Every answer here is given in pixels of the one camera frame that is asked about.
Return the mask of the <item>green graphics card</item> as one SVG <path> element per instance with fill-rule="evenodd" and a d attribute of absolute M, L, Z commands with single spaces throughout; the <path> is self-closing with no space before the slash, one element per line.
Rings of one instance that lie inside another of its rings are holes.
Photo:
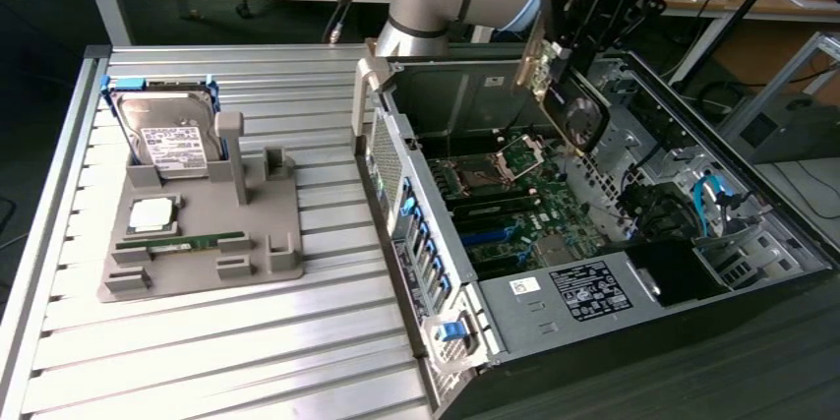
<path fill-rule="evenodd" d="M 534 96 L 553 127 L 581 154 L 595 150 L 611 121 L 607 99 L 573 65 L 573 48 L 549 39 L 547 22 L 535 20 L 515 84 Z"/>

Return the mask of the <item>black tripod pole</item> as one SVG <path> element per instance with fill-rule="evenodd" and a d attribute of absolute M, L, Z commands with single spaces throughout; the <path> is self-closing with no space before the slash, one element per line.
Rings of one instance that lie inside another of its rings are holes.
<path fill-rule="evenodd" d="M 670 80 L 670 85 L 677 91 L 685 91 L 702 72 L 705 66 L 713 59 L 715 51 L 722 46 L 723 41 L 734 32 L 735 27 L 746 19 L 759 0 L 743 0 L 738 9 L 719 18 L 717 27 L 710 26 L 699 36 L 697 43 L 687 52 L 686 58 L 677 68 Z"/>

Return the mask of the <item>metal socket cover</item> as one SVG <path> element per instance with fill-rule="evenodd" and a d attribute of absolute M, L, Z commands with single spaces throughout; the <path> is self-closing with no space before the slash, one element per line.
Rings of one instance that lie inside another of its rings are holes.
<path fill-rule="evenodd" d="M 511 182 L 525 177 L 546 162 L 542 143 L 529 134 L 518 137 L 497 154 L 495 164 Z"/>

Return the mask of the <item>CPU socket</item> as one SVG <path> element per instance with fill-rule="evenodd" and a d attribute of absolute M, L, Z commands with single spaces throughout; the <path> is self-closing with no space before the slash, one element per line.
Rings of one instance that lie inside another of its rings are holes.
<path fill-rule="evenodd" d="M 462 196 L 501 192 L 509 185 L 489 154 L 454 157 L 443 169 L 454 192 Z"/>

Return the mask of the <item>green Dell motherboard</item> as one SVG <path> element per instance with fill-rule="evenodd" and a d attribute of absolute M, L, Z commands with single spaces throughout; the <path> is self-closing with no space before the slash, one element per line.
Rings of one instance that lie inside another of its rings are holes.
<path fill-rule="evenodd" d="M 443 163 L 458 156 L 495 154 L 522 135 L 531 135 L 543 145 L 545 164 L 525 177 L 511 182 L 501 192 L 462 196 L 451 188 Z M 571 153 L 562 142 L 547 140 L 530 131 L 509 136 L 498 134 L 491 149 L 483 151 L 481 142 L 469 144 L 469 154 L 453 151 L 427 160 L 434 181 L 461 236 L 517 226 L 509 242 L 465 246 L 469 259 L 482 279 L 511 275 L 547 266 L 535 251 L 538 239 L 559 234 L 565 237 L 577 261 L 594 257 L 609 244 L 606 227 L 593 220 L 594 210 L 574 194 L 569 179 Z"/>

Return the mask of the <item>blue expansion slot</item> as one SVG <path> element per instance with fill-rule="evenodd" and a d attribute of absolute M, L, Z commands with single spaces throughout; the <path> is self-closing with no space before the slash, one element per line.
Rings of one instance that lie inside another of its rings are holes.
<path fill-rule="evenodd" d="M 471 233 L 462 236 L 462 243 L 466 246 L 505 243 L 511 240 L 517 230 L 517 226 L 509 226 L 502 229 Z"/>

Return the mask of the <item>silver chipset heatsink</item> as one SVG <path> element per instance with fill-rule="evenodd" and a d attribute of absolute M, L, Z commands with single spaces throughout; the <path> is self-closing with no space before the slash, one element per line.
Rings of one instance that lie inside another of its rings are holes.
<path fill-rule="evenodd" d="M 538 239 L 535 242 L 535 251 L 539 260 L 549 267 L 569 264 L 577 260 L 566 243 L 566 239 L 559 234 L 551 234 Z"/>

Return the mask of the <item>grey power supply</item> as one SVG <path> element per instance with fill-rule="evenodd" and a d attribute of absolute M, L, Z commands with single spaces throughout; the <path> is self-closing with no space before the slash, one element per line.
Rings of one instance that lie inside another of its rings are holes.
<path fill-rule="evenodd" d="M 614 253 L 479 283 L 503 354 L 522 358 L 654 320 L 663 307 Z"/>

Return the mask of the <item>silver hard disk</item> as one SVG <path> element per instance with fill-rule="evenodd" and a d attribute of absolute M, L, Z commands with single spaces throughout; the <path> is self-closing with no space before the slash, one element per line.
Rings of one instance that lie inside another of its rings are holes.
<path fill-rule="evenodd" d="M 210 89 L 118 90 L 111 99 L 133 163 L 153 166 L 166 180 L 206 177 L 223 156 Z"/>

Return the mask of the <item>blue disk carrier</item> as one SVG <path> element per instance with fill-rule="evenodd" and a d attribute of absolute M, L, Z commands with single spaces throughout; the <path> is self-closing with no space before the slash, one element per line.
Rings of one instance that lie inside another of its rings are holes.
<path fill-rule="evenodd" d="M 166 81 L 151 81 L 149 79 L 146 79 L 145 77 L 129 77 L 129 78 L 122 78 L 122 79 L 115 79 L 111 76 L 105 76 L 103 77 L 103 81 L 102 81 L 102 96 L 103 99 L 106 100 L 109 107 L 111 109 L 113 115 L 115 116 L 115 118 L 118 119 L 118 123 L 121 125 L 119 122 L 119 118 L 118 118 L 118 113 L 115 111 L 115 106 L 114 106 L 114 101 L 111 99 L 111 95 L 115 91 L 118 90 L 162 90 L 162 89 L 191 89 L 191 88 L 198 88 L 198 87 L 206 87 L 210 89 L 210 92 L 213 94 L 214 97 L 214 104 L 218 107 L 218 113 L 221 112 L 221 104 L 219 104 L 219 87 L 218 84 L 214 80 L 214 78 L 211 76 L 207 76 L 202 81 L 199 82 L 166 82 Z M 223 150 L 223 156 L 222 159 L 227 158 L 227 148 L 226 148 L 226 144 L 223 142 L 223 139 L 219 138 L 221 144 L 222 144 L 222 150 Z"/>

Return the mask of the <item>open black PC case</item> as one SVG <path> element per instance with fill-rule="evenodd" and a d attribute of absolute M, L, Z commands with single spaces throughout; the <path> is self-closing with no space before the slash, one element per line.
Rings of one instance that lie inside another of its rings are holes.
<path fill-rule="evenodd" d="M 474 53 L 359 66 L 358 160 L 434 420 L 840 419 L 840 241 L 805 210 L 814 185 L 750 163 L 630 54 L 586 76 L 611 121 L 581 154 L 517 69 Z M 513 359 L 427 160 L 530 131 L 571 153 L 606 227 L 583 260 L 627 254 L 663 314 Z M 446 322 L 469 336 L 441 341 Z"/>

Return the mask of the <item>green RAM stick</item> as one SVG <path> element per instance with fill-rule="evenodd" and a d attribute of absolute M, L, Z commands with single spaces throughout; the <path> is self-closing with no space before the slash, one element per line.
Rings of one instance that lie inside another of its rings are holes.
<path fill-rule="evenodd" d="M 242 231 L 203 234 L 197 236 L 178 236 L 158 239 L 126 241 L 117 244 L 118 250 L 146 249 L 151 254 L 195 252 L 217 249 L 219 241 L 246 236 Z"/>

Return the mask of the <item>silver CPU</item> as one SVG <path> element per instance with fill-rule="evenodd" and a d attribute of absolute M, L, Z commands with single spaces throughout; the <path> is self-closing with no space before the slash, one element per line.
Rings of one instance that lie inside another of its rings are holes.
<path fill-rule="evenodd" d="M 169 195 L 135 199 L 130 206 L 126 234 L 131 237 L 174 230 L 181 197 Z"/>

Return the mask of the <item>grey parts rack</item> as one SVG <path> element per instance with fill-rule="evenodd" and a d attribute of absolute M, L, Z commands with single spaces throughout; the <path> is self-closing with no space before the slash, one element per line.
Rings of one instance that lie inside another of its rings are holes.
<path fill-rule="evenodd" d="M 126 169 L 98 288 L 105 303 L 291 280 L 305 273 L 295 161 L 282 148 L 242 153 L 241 113 L 219 113 L 215 130 L 227 158 L 210 164 L 206 177 L 166 180 L 150 165 Z M 181 197 L 175 229 L 129 236 L 133 201 L 169 195 Z M 238 231 L 246 236 L 221 240 L 207 251 L 151 254 L 146 249 L 117 249 L 126 241 Z"/>

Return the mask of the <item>aluminium profile frame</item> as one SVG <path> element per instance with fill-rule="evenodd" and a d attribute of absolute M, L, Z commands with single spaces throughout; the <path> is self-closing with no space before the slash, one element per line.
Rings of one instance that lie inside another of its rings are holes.
<path fill-rule="evenodd" d="M 818 32 L 721 135 L 755 164 L 840 157 L 840 32 Z"/>

